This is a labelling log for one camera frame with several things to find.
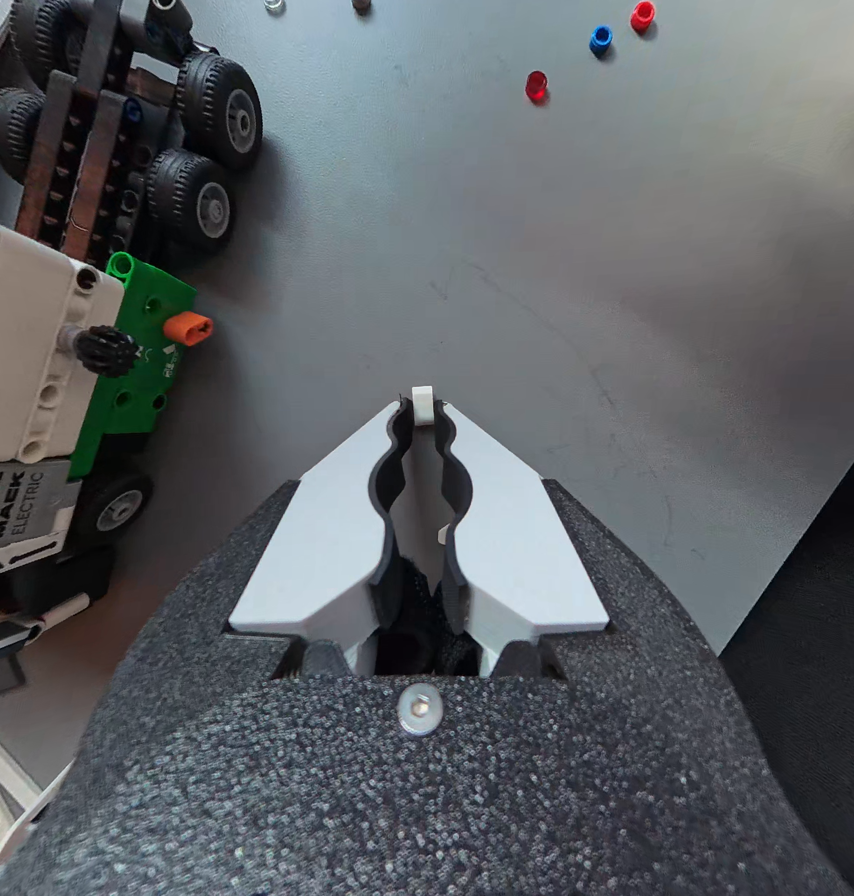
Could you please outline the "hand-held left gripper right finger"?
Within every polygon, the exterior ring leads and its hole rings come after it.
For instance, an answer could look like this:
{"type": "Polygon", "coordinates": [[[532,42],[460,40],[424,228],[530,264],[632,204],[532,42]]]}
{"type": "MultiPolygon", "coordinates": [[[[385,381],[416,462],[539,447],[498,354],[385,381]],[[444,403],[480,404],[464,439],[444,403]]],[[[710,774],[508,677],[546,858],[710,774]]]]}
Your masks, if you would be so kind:
{"type": "Polygon", "coordinates": [[[489,678],[510,644],[599,633],[610,623],[542,476],[450,402],[435,402],[444,614],[479,647],[489,678]]]}

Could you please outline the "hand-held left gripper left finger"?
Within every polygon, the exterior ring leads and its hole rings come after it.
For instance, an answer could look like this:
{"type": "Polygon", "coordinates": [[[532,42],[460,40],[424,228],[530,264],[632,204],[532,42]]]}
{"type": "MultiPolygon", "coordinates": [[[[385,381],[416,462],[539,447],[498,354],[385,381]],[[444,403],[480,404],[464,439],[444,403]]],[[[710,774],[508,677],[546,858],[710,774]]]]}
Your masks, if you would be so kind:
{"type": "Polygon", "coordinates": [[[328,641],[357,675],[398,621],[405,563],[390,510],[405,487],[411,399],[379,411],[299,480],[242,596],[236,633],[328,641]]]}

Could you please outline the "white and green lego truck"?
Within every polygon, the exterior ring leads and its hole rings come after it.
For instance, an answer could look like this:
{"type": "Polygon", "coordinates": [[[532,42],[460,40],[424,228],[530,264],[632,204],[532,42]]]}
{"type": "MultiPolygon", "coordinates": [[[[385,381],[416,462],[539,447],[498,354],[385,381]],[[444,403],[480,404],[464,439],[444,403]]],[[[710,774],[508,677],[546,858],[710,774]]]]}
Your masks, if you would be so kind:
{"type": "Polygon", "coordinates": [[[0,694],[108,591],[183,354],[213,332],[172,248],[220,252],[263,141],[246,69],[183,2],[4,2],[34,87],[0,88],[0,694]]]}

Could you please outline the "white long lego beam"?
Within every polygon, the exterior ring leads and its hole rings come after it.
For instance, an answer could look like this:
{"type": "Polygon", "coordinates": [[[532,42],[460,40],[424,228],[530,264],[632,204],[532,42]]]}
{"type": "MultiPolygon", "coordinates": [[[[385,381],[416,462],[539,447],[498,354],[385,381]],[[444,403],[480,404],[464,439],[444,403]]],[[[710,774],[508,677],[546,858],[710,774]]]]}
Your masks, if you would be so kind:
{"type": "Polygon", "coordinates": [[[0,785],[22,810],[40,798],[42,789],[0,743],[0,785]]]}

